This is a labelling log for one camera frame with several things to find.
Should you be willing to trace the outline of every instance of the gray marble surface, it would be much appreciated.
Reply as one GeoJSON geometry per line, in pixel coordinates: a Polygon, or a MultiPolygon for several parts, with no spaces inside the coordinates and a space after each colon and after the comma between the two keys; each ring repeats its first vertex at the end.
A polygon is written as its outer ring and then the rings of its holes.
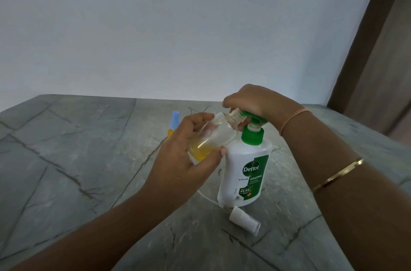
{"type": "MultiPolygon", "coordinates": [[[[325,107],[313,113],[411,193],[411,150],[325,107]]],[[[0,269],[24,260],[134,194],[182,116],[219,102],[42,95],[0,113],[0,269]]],[[[351,270],[289,148],[276,146],[254,237],[196,193],[131,248],[115,270],[351,270]]]]}

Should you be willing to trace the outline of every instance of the gold bracelet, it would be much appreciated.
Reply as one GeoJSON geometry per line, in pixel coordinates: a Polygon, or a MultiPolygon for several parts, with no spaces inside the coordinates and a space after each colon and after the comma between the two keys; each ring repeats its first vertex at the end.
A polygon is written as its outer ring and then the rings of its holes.
{"type": "Polygon", "coordinates": [[[358,159],[357,161],[352,162],[350,165],[348,165],[346,168],[343,170],[340,170],[338,173],[332,175],[330,178],[328,178],[325,182],[322,184],[317,185],[313,189],[311,189],[312,193],[318,192],[320,189],[325,188],[327,185],[331,185],[334,181],[336,181],[338,178],[341,176],[348,174],[351,170],[356,168],[356,166],[361,165],[364,162],[364,159],[358,159]]]}

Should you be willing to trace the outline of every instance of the bracelet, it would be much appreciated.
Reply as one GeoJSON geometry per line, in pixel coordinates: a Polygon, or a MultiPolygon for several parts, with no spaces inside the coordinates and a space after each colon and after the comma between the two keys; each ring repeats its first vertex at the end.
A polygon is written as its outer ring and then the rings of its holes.
{"type": "Polygon", "coordinates": [[[320,189],[325,188],[327,185],[331,185],[334,181],[336,181],[338,178],[341,176],[348,174],[351,170],[356,168],[356,166],[361,165],[364,162],[363,158],[359,158],[357,161],[352,162],[350,165],[348,165],[346,168],[343,170],[340,170],[338,173],[334,174],[330,178],[328,178],[325,182],[322,184],[319,184],[315,186],[313,189],[311,189],[312,193],[318,192],[320,189]]]}
{"type": "Polygon", "coordinates": [[[293,117],[295,117],[297,114],[300,114],[300,113],[306,112],[306,111],[308,111],[308,112],[311,113],[311,111],[308,110],[308,109],[306,109],[306,108],[300,109],[300,110],[295,111],[294,113],[292,113],[292,114],[285,120],[284,124],[281,126],[281,128],[280,128],[280,136],[281,136],[281,134],[282,134],[282,131],[283,131],[285,125],[286,125],[293,117]]]}

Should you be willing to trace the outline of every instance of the orange wristband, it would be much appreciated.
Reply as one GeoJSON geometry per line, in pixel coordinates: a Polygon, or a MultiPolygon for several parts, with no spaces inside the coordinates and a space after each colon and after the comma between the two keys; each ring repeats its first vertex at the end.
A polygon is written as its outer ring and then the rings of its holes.
{"type": "Polygon", "coordinates": [[[283,131],[285,125],[289,122],[289,120],[291,120],[291,119],[292,119],[293,117],[295,117],[297,114],[300,114],[300,113],[306,112],[306,111],[308,111],[308,112],[311,113],[311,111],[308,110],[308,109],[306,109],[306,108],[300,109],[300,110],[295,111],[294,113],[292,113],[292,114],[285,120],[284,124],[281,126],[281,128],[280,128],[280,136],[281,136],[281,134],[282,134],[282,131],[283,131]]]}

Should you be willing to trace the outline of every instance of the white soap bottle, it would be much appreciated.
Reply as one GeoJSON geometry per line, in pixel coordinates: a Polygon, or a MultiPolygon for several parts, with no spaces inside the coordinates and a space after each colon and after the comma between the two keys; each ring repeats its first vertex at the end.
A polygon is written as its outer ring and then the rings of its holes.
{"type": "Polygon", "coordinates": [[[244,127],[241,140],[227,147],[226,167],[223,171],[217,201],[221,207],[241,207],[259,198],[264,171],[273,145],[264,136],[261,124],[267,120],[243,112],[252,118],[244,127]]]}

